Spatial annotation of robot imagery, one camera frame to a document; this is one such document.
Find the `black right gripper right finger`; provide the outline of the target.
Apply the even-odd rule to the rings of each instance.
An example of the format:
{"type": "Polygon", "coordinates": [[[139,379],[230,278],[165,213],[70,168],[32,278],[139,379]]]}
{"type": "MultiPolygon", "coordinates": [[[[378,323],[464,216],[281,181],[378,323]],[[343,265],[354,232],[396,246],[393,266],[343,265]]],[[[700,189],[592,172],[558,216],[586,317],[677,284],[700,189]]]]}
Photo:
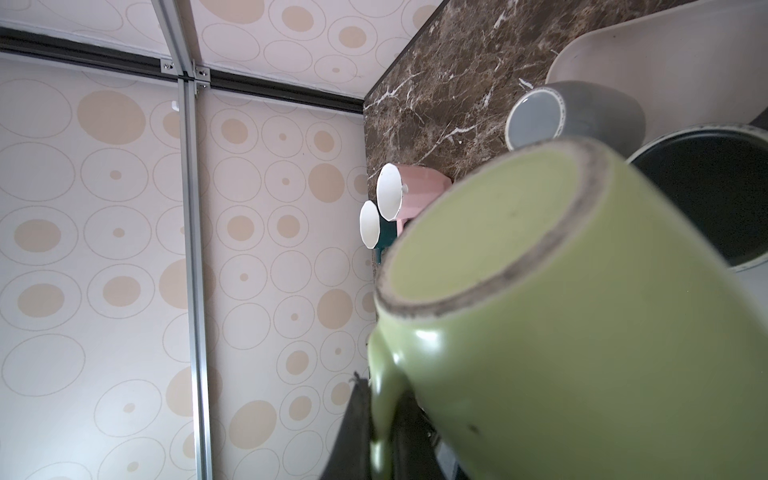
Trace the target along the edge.
{"type": "Polygon", "coordinates": [[[429,424],[412,393],[398,402],[392,431],[394,480],[445,480],[428,436],[429,424]]]}

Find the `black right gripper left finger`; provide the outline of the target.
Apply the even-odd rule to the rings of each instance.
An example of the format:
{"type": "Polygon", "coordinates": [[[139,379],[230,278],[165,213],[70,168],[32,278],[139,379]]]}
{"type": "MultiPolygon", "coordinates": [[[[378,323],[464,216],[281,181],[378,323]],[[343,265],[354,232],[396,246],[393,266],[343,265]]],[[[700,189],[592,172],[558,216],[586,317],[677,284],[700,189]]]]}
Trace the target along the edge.
{"type": "Polygon", "coordinates": [[[371,479],[371,391],[369,381],[357,373],[340,429],[322,480],[371,479]]]}

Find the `light green mug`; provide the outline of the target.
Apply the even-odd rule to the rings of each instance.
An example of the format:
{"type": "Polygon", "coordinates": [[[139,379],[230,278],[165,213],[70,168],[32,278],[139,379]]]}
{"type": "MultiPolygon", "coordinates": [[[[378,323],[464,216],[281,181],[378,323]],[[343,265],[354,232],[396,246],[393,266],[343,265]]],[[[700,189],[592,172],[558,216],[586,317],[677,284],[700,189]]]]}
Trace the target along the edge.
{"type": "Polygon", "coordinates": [[[693,225],[587,138],[510,152],[388,249],[372,474],[413,394],[473,479],[763,479],[767,328],[693,225]]]}

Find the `dark green faceted mug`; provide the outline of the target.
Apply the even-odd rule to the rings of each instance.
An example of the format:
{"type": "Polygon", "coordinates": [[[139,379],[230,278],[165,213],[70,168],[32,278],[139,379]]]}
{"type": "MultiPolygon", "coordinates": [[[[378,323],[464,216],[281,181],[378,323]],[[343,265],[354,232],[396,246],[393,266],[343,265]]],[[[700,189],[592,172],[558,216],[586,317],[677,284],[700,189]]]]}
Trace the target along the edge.
{"type": "Polygon", "coordinates": [[[359,232],[365,247],[374,252],[377,264],[382,261],[382,253],[397,238],[396,223],[384,219],[371,200],[366,200],[360,209],[359,232]]]}

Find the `pink faceted mug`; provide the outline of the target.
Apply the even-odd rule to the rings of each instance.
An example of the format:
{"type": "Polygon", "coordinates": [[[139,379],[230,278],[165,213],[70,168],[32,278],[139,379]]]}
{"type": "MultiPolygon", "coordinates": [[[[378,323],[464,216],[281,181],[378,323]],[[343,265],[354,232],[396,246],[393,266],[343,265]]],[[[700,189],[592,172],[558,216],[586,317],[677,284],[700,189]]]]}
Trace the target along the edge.
{"type": "Polygon", "coordinates": [[[415,165],[385,164],[377,178],[376,196],[381,216],[396,224],[400,235],[405,224],[452,186],[437,170],[415,165]]]}

